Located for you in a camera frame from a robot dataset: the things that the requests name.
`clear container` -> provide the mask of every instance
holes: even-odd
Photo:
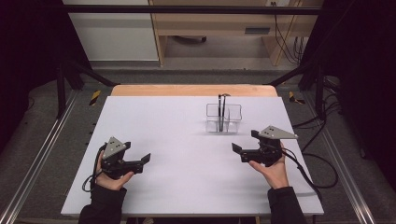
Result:
[[[208,133],[238,133],[242,120],[241,105],[206,105],[206,131]]]

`silver bracket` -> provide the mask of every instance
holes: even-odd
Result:
[[[125,146],[125,144],[120,142],[117,138],[110,137],[110,139],[108,140],[108,143],[106,145],[105,153],[103,154],[103,159],[111,157],[114,154],[125,150],[126,148],[127,148],[127,146]]]
[[[288,133],[274,126],[268,126],[266,129],[259,132],[259,136],[270,139],[297,139],[298,135],[294,133]]]

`forearm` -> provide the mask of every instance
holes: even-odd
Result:
[[[81,210],[78,224],[120,224],[125,194],[126,189],[110,190],[96,185],[92,202]]]
[[[306,224],[292,187],[268,190],[272,224]]]

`wooden cabinet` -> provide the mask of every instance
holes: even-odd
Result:
[[[153,6],[233,6],[265,7],[267,0],[149,0]],[[322,0],[289,0],[287,7],[321,7]],[[262,36],[264,46],[273,65],[278,65],[282,50],[276,42],[283,44],[280,33],[286,39],[291,36],[309,37],[317,16],[292,15],[224,15],[224,14],[152,14],[160,63],[166,51],[169,35],[225,35]],[[276,24],[280,31],[276,34]]]

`white table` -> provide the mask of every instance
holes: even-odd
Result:
[[[227,104],[242,106],[237,134],[205,132],[206,104],[217,96],[110,96],[69,191],[63,215],[78,216],[91,202],[82,191],[92,174],[97,150],[110,136],[131,141],[126,161],[151,153],[143,174],[133,176],[122,212],[129,217],[254,217],[270,214],[263,176],[232,151],[231,143],[255,149],[258,140],[250,130],[268,125],[292,133],[289,117],[279,97],[228,97]],[[282,140],[305,167],[296,140]],[[323,214],[318,196],[308,186],[293,161],[287,159],[290,184],[306,216]]]

